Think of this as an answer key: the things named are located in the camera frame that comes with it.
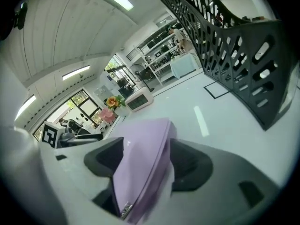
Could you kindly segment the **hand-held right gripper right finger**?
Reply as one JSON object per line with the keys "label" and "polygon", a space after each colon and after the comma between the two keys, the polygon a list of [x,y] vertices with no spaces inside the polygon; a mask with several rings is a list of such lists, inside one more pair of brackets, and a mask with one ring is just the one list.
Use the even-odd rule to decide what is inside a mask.
{"label": "hand-held right gripper right finger", "polygon": [[246,159],[171,140],[175,181],[152,225],[250,225],[274,202],[278,186]]}

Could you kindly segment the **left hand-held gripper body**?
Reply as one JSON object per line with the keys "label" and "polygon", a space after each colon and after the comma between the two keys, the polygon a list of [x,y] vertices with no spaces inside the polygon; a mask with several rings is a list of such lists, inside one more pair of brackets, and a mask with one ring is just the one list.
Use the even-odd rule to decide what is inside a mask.
{"label": "left hand-held gripper body", "polygon": [[92,134],[81,128],[74,132],[70,127],[64,127],[51,122],[44,122],[42,142],[48,143],[54,149],[67,148],[101,141],[101,133]]}

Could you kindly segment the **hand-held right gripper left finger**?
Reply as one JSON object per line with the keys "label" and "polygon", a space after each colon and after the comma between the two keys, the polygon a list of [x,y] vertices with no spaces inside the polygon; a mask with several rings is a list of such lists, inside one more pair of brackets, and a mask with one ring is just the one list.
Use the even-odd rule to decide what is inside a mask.
{"label": "hand-held right gripper left finger", "polygon": [[60,201],[69,225],[122,225],[124,222],[97,206],[92,199],[104,190],[108,178],[94,175],[84,164],[85,155],[117,138],[54,149],[39,142],[46,175]]}

